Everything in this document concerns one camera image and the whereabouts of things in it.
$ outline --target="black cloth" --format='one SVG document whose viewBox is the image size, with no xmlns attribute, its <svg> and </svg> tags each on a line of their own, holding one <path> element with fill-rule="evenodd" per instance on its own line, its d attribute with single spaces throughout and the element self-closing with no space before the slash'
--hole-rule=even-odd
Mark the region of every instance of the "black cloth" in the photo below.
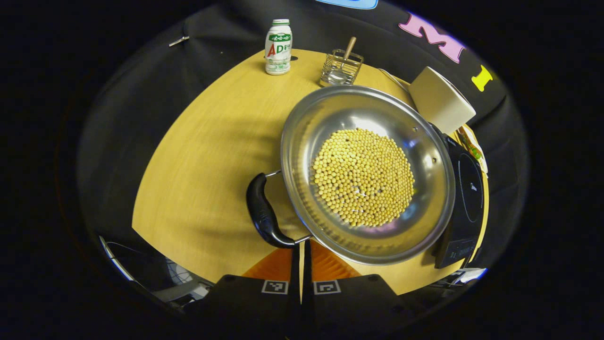
<svg viewBox="0 0 604 340">
<path fill-rule="evenodd" d="M 79 218 L 74 164 L 83 116 L 103 83 L 136 47 L 203 2 L 7 3 L 4 333 L 61 339 L 191 335 L 170 316 L 168 304 L 129 284 L 91 244 Z M 594 44 L 597 11 L 584 6 L 557 15 L 513 1 L 405 5 L 471 42 L 506 77 L 527 124 L 534 166 L 522 225 L 504 256 L 468 293 L 391 338 L 492 338 L 493 331 L 500 338 L 512 332 L 596 338 L 602 200 L 593 197 L 601 190 L 599 168 L 590 163 L 598 153 L 590 151 L 597 150 L 592 146 L 602 126 L 593 102 L 601 83 L 594 70 L 602 61 Z M 587 276 L 564 271 L 582 267 Z M 193 334 L 200 335 L 207 338 L 205 330 Z"/>
<path fill-rule="evenodd" d="M 120 67 L 90 110 L 77 165 L 88 226 L 113 240 L 145 244 L 131 228 L 132 211 L 155 148 L 199 93 L 263 49 L 275 18 L 290 19 L 294 48 L 327 53 L 345 48 L 350 36 L 356 36 L 355 53 L 363 55 L 366 64 L 408 82 L 430 66 L 464 94 L 476 109 L 469 124 L 490 170 L 487 235 L 476 259 L 488 266 L 513 233 L 528 181 L 526 137 L 512 95 L 495 70 L 470 49 L 463 50 L 456 63 L 438 44 L 426 40 L 425 30 L 424 37 L 417 37 L 399 28 L 410 14 L 384 1 L 373 10 L 306 0 L 270 0 L 262 5 L 252 0 L 225 1 L 152 39 Z M 168 47 L 182 36 L 190 38 Z M 471 81 L 481 65 L 493 74 L 484 92 Z"/>
</svg>

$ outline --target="ad calcium milk bottle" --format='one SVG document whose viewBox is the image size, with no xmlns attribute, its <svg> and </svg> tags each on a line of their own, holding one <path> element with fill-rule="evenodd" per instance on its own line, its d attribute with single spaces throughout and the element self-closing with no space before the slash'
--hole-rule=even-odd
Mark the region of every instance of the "ad calcium milk bottle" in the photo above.
<svg viewBox="0 0 604 340">
<path fill-rule="evenodd" d="M 289 72 L 291 48 L 292 30 L 289 28 L 289 19 L 273 20 L 265 40 L 265 70 L 268 74 L 278 76 Z"/>
</svg>

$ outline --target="black induction cooker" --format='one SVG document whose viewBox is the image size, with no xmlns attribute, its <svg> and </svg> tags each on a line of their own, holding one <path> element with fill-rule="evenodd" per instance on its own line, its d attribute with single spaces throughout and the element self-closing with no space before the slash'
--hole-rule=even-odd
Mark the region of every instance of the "black induction cooker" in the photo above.
<svg viewBox="0 0 604 340">
<path fill-rule="evenodd" d="M 455 203 L 449 224 L 436 241 L 432 254 L 435 268 L 472 256 L 483 224 L 484 187 L 480 164 L 459 143 L 442 135 L 455 174 Z"/>
</svg>

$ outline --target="wooden table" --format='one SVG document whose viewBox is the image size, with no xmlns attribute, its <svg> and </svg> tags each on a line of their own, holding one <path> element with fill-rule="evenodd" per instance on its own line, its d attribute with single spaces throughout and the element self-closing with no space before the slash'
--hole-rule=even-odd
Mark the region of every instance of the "wooden table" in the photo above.
<svg viewBox="0 0 604 340">
<path fill-rule="evenodd" d="M 280 169 L 283 124 L 298 101 L 320 88 L 325 54 L 294 49 L 292 55 L 299 59 L 292 61 L 285 75 L 266 74 L 260 51 L 212 83 L 170 127 L 141 181 L 134 230 L 165 256 L 210 281 L 225 274 L 241 275 L 275 250 L 256 232 L 245 191 L 258 173 Z M 369 65 L 362 66 L 355 84 L 413 106 L 403 89 Z M 483 178 L 485 210 L 477 248 L 489 207 L 488 182 Z M 266 196 L 284 234 L 294 239 L 308 234 L 281 177 L 268 181 Z M 460 268 L 462 261 L 435 269 L 430 251 L 391 266 L 346 262 L 362 275 L 381 275 L 397 294 L 403 294 Z"/>
</svg>

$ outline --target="black pan handle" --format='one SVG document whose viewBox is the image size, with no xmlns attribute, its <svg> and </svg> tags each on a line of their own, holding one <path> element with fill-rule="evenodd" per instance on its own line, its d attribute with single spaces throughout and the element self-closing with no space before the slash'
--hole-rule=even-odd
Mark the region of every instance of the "black pan handle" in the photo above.
<svg viewBox="0 0 604 340">
<path fill-rule="evenodd" d="M 298 242 L 283 235 L 281 230 L 279 230 L 275 211 L 272 210 L 272 206 L 264 194 L 266 178 L 279 172 L 277 171 L 269 175 L 260 173 L 254 177 L 252 182 L 249 183 L 245 198 L 248 203 L 249 216 L 252 218 L 252 222 L 260 236 L 275 247 L 293 248 Z"/>
<path fill-rule="evenodd" d="M 433 129 L 434 131 L 436 131 L 436 134 L 437 134 L 437 135 L 439 135 L 440 140 L 442 140 L 442 141 L 443 141 L 443 143 L 445 144 L 445 148 L 446 148 L 447 150 L 449 150 L 449 143 L 448 143 L 448 142 L 449 142 L 449 139 L 448 139 L 448 138 L 449 138 L 449 136 L 447 136 L 446 134 L 444 134 L 444 133 L 440 132 L 440 130 L 439 130 L 437 127 L 436 127 L 436 125 L 434 125 L 434 124 L 432 124 L 432 123 L 430 123 L 430 122 L 428 122 L 428 124 L 430 124 L 430 126 L 432 127 L 432 129 Z"/>
</svg>

